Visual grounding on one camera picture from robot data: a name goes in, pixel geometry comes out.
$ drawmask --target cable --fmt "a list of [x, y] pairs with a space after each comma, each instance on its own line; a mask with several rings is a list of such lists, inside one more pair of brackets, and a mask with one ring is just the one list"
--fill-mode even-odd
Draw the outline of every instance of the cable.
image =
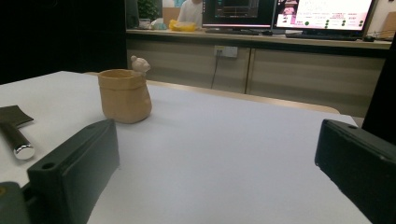
[[218, 63], [219, 63], [220, 54], [221, 54], [221, 50], [218, 49], [216, 51], [215, 72], [213, 73], [212, 84], [210, 85], [210, 89], [213, 89], [213, 84], [215, 83], [215, 75], [216, 75], [216, 71], [218, 70]]
[[30, 0], [30, 2], [45, 9], [53, 9], [58, 6], [58, 0]]
[[378, 36], [381, 35], [381, 34], [383, 34], [383, 33], [391, 33], [391, 32], [395, 32], [395, 31], [396, 31], [396, 30], [386, 30], [386, 31], [381, 31], [381, 32], [374, 31], [374, 32], [367, 33], [367, 35], [372, 35], [372, 36], [374, 36], [375, 38], [378, 38]]
[[[252, 60], [252, 49], [249, 49], [249, 51], [248, 51], [248, 61], [247, 61], [247, 68], [250, 68], [250, 62], [251, 62], [251, 60]], [[248, 69], [247, 70], [247, 80], [245, 81], [245, 90], [244, 90], [244, 94], [248, 94], [248, 81], [249, 81], [249, 76], [248, 76], [248, 73], [249, 73], [249, 70], [250, 69]]]

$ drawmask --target kraft paper bag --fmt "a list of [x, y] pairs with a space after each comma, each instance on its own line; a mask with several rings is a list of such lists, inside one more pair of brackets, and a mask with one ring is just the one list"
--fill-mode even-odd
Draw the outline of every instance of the kraft paper bag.
[[151, 112], [151, 100], [144, 73], [113, 69], [98, 75], [102, 110], [108, 119], [135, 123]]

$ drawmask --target computer monitor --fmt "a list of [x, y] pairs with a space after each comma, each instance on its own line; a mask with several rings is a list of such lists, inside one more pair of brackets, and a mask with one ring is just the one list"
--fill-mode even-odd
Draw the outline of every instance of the computer monitor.
[[271, 29], [274, 0], [204, 0], [203, 27]]
[[274, 29], [363, 35], [375, 0], [276, 0]]

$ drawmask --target white table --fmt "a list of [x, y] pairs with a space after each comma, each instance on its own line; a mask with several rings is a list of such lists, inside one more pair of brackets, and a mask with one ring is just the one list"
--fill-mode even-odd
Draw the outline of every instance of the white table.
[[[121, 167], [89, 223], [370, 223], [314, 163], [324, 119], [349, 116], [148, 85], [153, 110], [117, 123]], [[0, 106], [35, 120], [17, 161], [0, 138], [0, 182], [104, 119], [95, 76], [59, 72], [0, 86]]]

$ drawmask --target wall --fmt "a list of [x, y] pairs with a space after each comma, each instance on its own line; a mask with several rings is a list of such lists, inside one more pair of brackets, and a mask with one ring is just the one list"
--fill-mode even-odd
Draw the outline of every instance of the wall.
[[377, 0], [378, 3], [375, 8], [375, 14], [370, 24], [368, 35], [372, 35], [374, 32], [382, 31], [385, 19], [389, 12], [396, 11], [396, 3], [388, 0]]
[[175, 0], [163, 0], [163, 7], [174, 7]]
[[169, 25], [170, 20], [177, 20], [180, 7], [163, 7], [163, 23]]

